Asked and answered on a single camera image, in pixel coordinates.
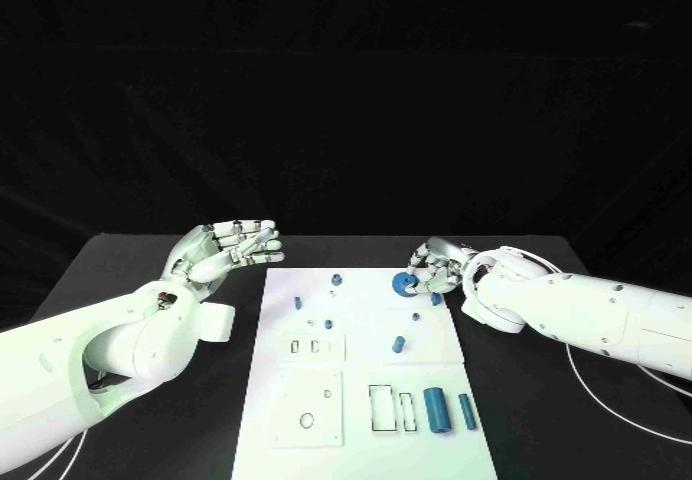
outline rectangular hole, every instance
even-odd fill
[[[413,399],[409,393],[399,393],[399,402],[403,415],[403,431],[415,432],[418,427],[415,425]]]
[[[370,421],[373,432],[396,431],[396,413],[393,410],[393,391],[390,385],[369,385]]]

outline robotic arm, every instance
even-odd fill
[[[425,260],[431,278],[419,282]],[[399,295],[461,286],[461,311],[503,332],[547,338],[692,380],[692,299],[559,269],[510,247],[478,252],[432,237],[395,277]]]
[[[197,340],[227,341],[235,309],[201,302],[230,270],[284,259],[273,227],[271,221],[197,226],[158,281],[0,334],[0,474],[171,380]],[[90,385],[82,362],[105,374]]]

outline white cable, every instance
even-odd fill
[[[519,249],[514,249],[517,252],[523,253],[524,255],[527,255],[529,257],[532,257],[533,259],[536,259],[537,261],[540,261],[543,263],[545,266],[547,266],[552,271],[555,273],[562,273],[562,270],[550,263],[547,262],[545,259],[542,259],[537,255],[533,255],[530,252],[526,252],[523,250],[519,250]],[[650,428],[645,428],[644,426],[641,426],[638,423],[632,422],[628,418],[624,418],[601,401],[601,399],[595,396],[594,392],[591,391],[591,389],[588,388],[586,386],[586,383],[583,382],[583,379],[581,378],[581,375],[579,375],[579,371],[576,370],[576,365],[573,364],[573,360],[572,360],[572,352],[569,350],[569,345],[565,343],[565,347],[566,347],[566,357],[569,358],[569,364],[572,366],[572,371],[573,371],[573,374],[576,375],[576,379],[579,380],[579,383],[581,383],[581,386],[583,387],[583,390],[586,391],[586,393],[591,395],[591,398],[595,400],[595,402],[598,403],[598,405],[619,419],[622,420],[622,422],[627,422],[631,426],[637,427],[638,429],[644,430],[644,432],[648,432],[648,433],[653,433],[653,435],[657,435],[658,437],[663,437],[666,438],[667,440],[671,440],[673,442],[677,442],[677,443],[683,443],[686,445],[692,445],[692,440],[683,440],[681,438],[677,438],[677,437],[671,437],[670,435],[664,435],[663,433],[657,432],[656,430],[651,430]],[[644,373],[647,373],[660,383],[663,383],[664,385],[667,385],[673,390],[679,391],[680,393],[683,393],[684,395],[690,396],[692,397],[692,394],[689,392],[686,392],[684,390],[681,390],[681,388],[677,388],[674,385],[671,385],[670,383],[667,383],[663,379],[660,379],[656,375],[653,375],[653,373],[648,372],[648,370],[638,366],[638,368],[644,371]]]
[[[643,370],[643,372],[657,381],[660,382],[663,385],[666,385],[666,387],[671,388],[676,392],[680,392],[683,395],[686,395],[687,397],[692,397],[692,393],[689,393],[686,390],[683,390],[680,387],[674,386],[671,383],[666,382],[657,375],[654,375],[651,373],[651,371],[644,368],[641,365],[637,365],[637,367]]]
[[[70,469],[72,464],[75,463],[75,460],[76,460],[76,455],[79,454],[79,450],[82,448],[82,443],[83,443],[85,437],[86,437],[86,430],[82,433],[82,438],[79,439],[79,445],[76,446],[75,454],[72,455],[72,460],[69,461],[67,467],[64,468],[64,471],[62,472],[60,478],[57,480],[62,480],[64,478],[64,476],[67,475],[69,469]]]
[[[62,447],[60,449],[57,450],[57,452],[54,452],[54,455],[50,457],[50,460],[46,462],[46,464],[38,468],[37,472],[28,477],[27,480],[34,480],[34,478],[43,473],[43,470],[46,470],[46,468],[50,466],[50,464],[54,462],[54,459],[60,456],[60,453],[64,451],[64,449],[67,448],[67,445],[69,443],[72,442],[72,440],[75,439],[75,437],[72,437],[63,444],[62,444]]]

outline black table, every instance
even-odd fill
[[[124,295],[155,279],[177,239],[152,235],[92,238],[34,319]],[[403,267],[425,239],[282,237],[286,259],[278,266],[333,267],[334,272],[338,267]],[[585,273],[560,237],[449,240],[478,250],[516,246],[562,270]],[[200,342],[178,378],[89,429],[67,480],[230,478],[263,278],[263,266],[229,276],[210,300],[236,307],[230,341]],[[692,478],[692,446],[641,432],[596,406],[570,371],[563,344],[529,327],[519,335],[493,330],[461,313],[461,292],[445,297],[498,478]],[[637,422],[692,439],[692,416],[676,394],[632,365],[588,352],[575,351],[573,356],[607,404]],[[73,448],[40,478],[59,477]],[[49,456],[0,479],[26,479]]]

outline black curtain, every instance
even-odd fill
[[[674,2],[2,8],[5,322],[98,232],[235,218],[562,235],[595,274],[692,293]]]

